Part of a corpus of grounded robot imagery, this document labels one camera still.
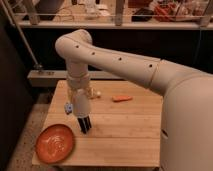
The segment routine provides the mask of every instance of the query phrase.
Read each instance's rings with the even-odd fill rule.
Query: plate
[[[72,130],[63,124],[46,128],[36,142],[36,154],[44,163],[51,164],[65,159],[74,147]]]

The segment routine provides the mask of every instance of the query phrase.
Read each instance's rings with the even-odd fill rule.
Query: wooden tabletop
[[[159,166],[162,97],[127,81],[92,81],[102,97],[91,100],[92,129],[84,135],[74,115],[66,115],[66,81],[59,81],[43,129],[62,123],[75,135],[74,151],[58,165],[64,166]],[[133,100],[114,103],[113,95]],[[32,163],[41,164],[36,154]]]

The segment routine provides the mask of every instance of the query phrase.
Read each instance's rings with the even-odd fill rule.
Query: floor
[[[16,146],[7,171],[157,171],[154,168],[121,168],[121,167],[63,167],[53,168],[48,165],[32,165],[34,145],[49,108],[51,94],[42,93],[29,115],[23,133]]]

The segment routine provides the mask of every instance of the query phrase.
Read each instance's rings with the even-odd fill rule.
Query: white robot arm
[[[66,60],[74,114],[86,133],[89,120],[87,65],[111,72],[164,97],[161,171],[213,170],[213,76],[158,58],[98,48],[85,30],[56,41]]]

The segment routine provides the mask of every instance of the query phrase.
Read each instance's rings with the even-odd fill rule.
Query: dark wall
[[[65,69],[55,52],[56,39],[72,29],[24,29],[24,33],[45,69]],[[213,72],[213,31],[175,30],[88,30],[94,45],[154,56]]]
[[[0,9],[0,170],[13,153],[33,104],[26,70],[5,32]]]

